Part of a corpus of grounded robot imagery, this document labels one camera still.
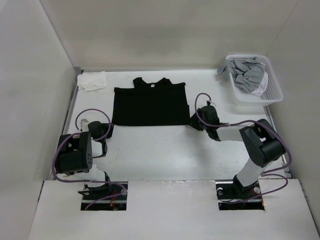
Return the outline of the black tank top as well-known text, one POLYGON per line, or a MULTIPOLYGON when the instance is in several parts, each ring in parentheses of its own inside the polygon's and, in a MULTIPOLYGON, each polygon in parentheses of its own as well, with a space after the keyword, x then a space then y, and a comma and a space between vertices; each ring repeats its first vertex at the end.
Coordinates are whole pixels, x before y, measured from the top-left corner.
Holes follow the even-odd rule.
POLYGON ((112 122, 125 127, 185 126, 190 121, 190 107, 184 82, 168 78, 153 83, 141 77, 133 88, 114 88, 112 122))

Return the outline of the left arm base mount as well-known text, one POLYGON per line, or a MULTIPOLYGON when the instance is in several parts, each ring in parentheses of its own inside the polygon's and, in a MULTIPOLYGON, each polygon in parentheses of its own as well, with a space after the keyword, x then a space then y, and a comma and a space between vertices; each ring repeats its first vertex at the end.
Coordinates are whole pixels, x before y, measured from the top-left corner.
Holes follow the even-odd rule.
POLYGON ((123 188, 115 184, 101 186, 84 185, 81 195, 81 211, 126 211, 127 195, 120 194, 123 188))

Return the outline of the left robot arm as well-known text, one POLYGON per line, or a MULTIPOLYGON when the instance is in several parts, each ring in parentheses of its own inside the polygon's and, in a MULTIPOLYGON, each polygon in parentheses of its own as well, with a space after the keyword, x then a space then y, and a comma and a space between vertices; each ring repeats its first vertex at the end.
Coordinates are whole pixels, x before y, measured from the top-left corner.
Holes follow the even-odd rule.
POLYGON ((112 195, 112 185, 106 183, 110 177, 97 168, 94 159, 107 155, 107 139, 112 137, 113 128, 113 123, 82 119, 82 133, 68 139, 57 154, 54 168, 60 178, 66 177, 68 181, 89 180, 80 192, 83 196, 98 196, 105 200, 112 195))

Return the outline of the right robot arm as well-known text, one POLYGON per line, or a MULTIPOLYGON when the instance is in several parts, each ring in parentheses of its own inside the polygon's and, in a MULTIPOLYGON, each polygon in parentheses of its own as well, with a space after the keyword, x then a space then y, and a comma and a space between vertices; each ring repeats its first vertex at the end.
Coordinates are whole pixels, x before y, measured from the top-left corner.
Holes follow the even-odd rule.
POLYGON ((197 131, 206 131, 209 138, 217 142, 244 143, 249 159, 234 176, 231 189, 238 198, 245 197, 266 167, 286 153, 283 144, 272 133, 273 127, 264 118, 248 126, 223 126, 215 107, 207 105, 197 109, 189 125, 197 131))

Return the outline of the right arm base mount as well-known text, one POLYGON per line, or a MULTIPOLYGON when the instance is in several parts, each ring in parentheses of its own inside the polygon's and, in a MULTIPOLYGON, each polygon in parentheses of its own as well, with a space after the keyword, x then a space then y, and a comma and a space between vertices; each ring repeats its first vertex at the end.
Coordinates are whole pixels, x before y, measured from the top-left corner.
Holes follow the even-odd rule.
POLYGON ((258 182, 241 193, 236 193, 231 181, 217 182, 215 186, 220 211, 265 210, 264 201, 261 196, 250 199, 261 193, 258 182))

